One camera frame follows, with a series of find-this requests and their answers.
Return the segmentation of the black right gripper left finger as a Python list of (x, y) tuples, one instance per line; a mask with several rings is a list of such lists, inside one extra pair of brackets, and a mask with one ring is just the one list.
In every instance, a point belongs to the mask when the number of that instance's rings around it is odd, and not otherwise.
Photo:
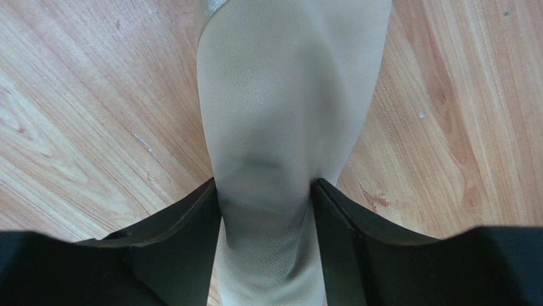
[(120, 267), (159, 305), (206, 305), (221, 223), (215, 180), (107, 237), (81, 242), (120, 251)]

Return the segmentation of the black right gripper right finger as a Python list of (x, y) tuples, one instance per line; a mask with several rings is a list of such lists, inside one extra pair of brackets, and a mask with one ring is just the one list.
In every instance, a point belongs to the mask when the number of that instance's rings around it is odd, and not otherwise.
[(352, 201), (325, 179), (312, 182), (312, 204), (328, 305), (377, 305), (366, 238), (391, 245), (436, 242)]

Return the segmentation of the beige cloth napkin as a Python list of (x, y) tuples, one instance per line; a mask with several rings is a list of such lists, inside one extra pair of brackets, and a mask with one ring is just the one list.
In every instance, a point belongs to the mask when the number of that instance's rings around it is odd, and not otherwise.
[(391, 1), (198, 1), (199, 103), (222, 213), (223, 305), (322, 305), (311, 183), (335, 184)]

